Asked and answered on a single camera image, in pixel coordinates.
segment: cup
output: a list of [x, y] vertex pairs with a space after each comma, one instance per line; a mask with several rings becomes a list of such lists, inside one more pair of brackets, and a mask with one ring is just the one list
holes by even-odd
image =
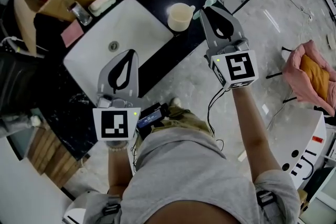
[[182, 32], [189, 27], [193, 17], [195, 6], [184, 3], [176, 3], [169, 9], [168, 26], [176, 32]]

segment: chair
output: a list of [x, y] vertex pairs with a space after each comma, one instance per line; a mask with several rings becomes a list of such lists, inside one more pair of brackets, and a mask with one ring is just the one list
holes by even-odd
[[[301, 59], [305, 54], [315, 63], [317, 63], [320, 68], [329, 73], [329, 85], [326, 102], [315, 92], [307, 74], [300, 70]], [[333, 70], [332, 67], [321, 56], [314, 41], [310, 40], [307, 43], [300, 44], [295, 50], [291, 51], [283, 71], [281, 73], [269, 75], [266, 77], [266, 79], [270, 79], [281, 74], [284, 76], [284, 79], [288, 82], [294, 94], [296, 95], [294, 98], [284, 100], [283, 103], [294, 99], [297, 99], [299, 102], [306, 101], [324, 108], [329, 113], [329, 115], [335, 116], [336, 71]]]

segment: yellow pillow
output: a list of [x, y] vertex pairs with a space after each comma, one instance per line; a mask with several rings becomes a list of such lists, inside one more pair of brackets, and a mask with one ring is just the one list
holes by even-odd
[[318, 94], [318, 96], [326, 102], [329, 73], [320, 68], [319, 65], [310, 59], [307, 55], [302, 56], [300, 69], [308, 75], [313, 89]]

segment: red sticker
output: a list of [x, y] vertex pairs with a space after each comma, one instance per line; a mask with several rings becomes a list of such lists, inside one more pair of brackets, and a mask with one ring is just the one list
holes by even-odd
[[313, 136], [312, 138], [313, 141], [316, 141], [316, 142], [319, 142], [319, 143], [322, 143], [323, 142], [323, 139], [322, 138], [319, 138], [317, 136]]

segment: gray shirt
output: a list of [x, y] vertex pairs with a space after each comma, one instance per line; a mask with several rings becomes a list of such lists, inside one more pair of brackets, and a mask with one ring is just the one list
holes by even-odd
[[[202, 132], [174, 127], [149, 135], [138, 150], [137, 172], [120, 208], [101, 213], [117, 197], [98, 195], [87, 204], [85, 224], [143, 224], [156, 211], [179, 200], [205, 202], [224, 209], [240, 223], [297, 223], [298, 193], [286, 172], [270, 170], [252, 183], [225, 159], [214, 139]], [[275, 202], [263, 209], [256, 192], [271, 191]]]

